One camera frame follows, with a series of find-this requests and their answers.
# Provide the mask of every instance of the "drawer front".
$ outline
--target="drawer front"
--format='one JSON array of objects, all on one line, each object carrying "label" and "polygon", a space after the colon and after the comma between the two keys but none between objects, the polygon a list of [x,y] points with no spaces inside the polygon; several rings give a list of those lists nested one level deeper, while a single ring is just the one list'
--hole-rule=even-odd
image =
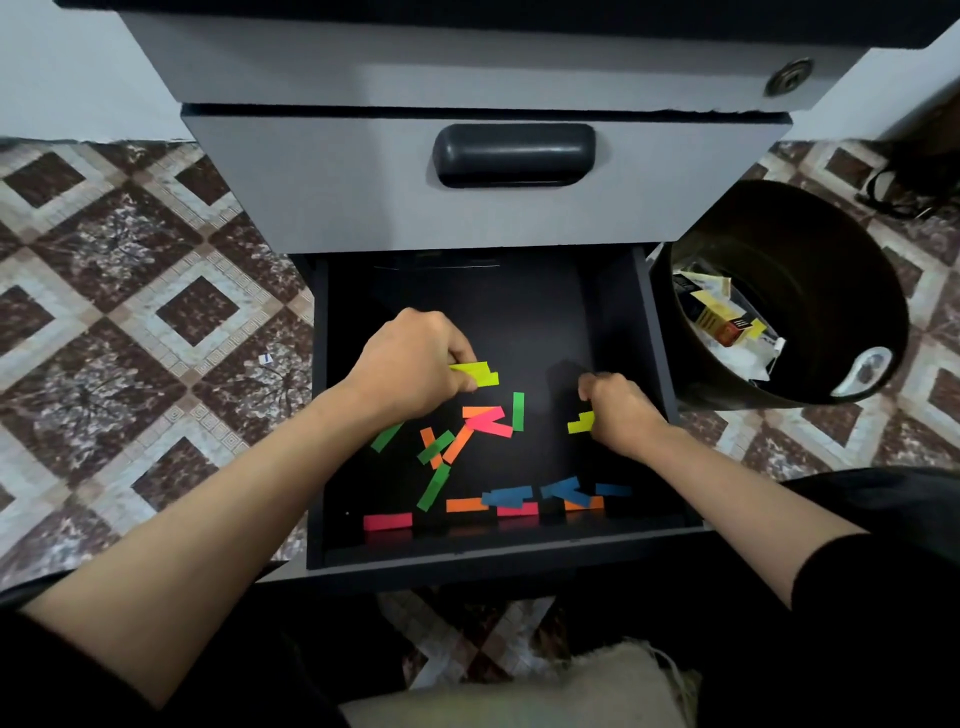
[{"label": "drawer front", "polygon": [[[194,104],[433,109],[810,109],[863,49],[124,13]],[[812,76],[764,96],[796,59]]]},{"label": "drawer front", "polygon": [[450,119],[184,121],[279,253],[676,240],[788,128],[590,121],[596,161],[570,186],[451,189],[431,157]]}]

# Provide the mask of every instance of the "trash can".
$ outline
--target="trash can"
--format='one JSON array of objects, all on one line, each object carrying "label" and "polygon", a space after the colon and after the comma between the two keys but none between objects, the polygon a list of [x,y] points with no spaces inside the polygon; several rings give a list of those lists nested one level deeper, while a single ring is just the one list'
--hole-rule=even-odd
[{"label": "trash can", "polygon": [[[756,308],[786,346],[770,381],[714,358],[681,311],[672,275],[700,259]],[[869,397],[906,351],[909,320],[893,266],[828,202],[780,182],[738,182],[651,271],[674,388],[686,409],[835,404]]]}]

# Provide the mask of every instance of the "drawer handle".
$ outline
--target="drawer handle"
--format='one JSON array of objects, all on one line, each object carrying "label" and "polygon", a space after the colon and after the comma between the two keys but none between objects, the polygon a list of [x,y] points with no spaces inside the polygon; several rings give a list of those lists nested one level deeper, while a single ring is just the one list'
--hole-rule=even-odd
[{"label": "drawer handle", "polygon": [[595,159],[589,124],[451,124],[433,144],[446,187],[563,187]]}]

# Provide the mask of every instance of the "tiled floor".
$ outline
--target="tiled floor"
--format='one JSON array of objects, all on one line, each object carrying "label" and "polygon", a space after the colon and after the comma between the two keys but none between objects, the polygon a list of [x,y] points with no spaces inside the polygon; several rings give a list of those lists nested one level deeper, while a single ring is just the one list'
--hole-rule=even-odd
[{"label": "tiled floor", "polygon": [[[860,404],[685,416],[776,478],[960,468],[960,211],[874,215],[853,195],[883,163],[856,142],[791,143],[746,175],[860,221],[897,268],[912,324],[902,371]],[[77,566],[309,398],[311,296],[193,144],[0,151],[0,318],[0,587]],[[299,527],[280,555],[302,548]],[[381,608],[411,642],[412,686],[566,657],[552,598],[470,606],[418,590]]]}]

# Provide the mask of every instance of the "hand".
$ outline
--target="hand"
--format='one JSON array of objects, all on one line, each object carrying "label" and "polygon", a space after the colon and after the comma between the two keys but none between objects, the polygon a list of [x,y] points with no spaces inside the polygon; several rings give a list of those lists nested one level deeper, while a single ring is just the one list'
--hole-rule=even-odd
[{"label": "hand", "polygon": [[592,435],[626,457],[643,460],[643,444],[670,425],[640,388],[623,375],[580,375],[577,391],[593,404]]},{"label": "hand", "polygon": [[371,337],[344,383],[375,402],[385,425],[395,425],[475,391],[476,379],[449,365],[476,360],[466,336],[440,311],[404,308]]}]

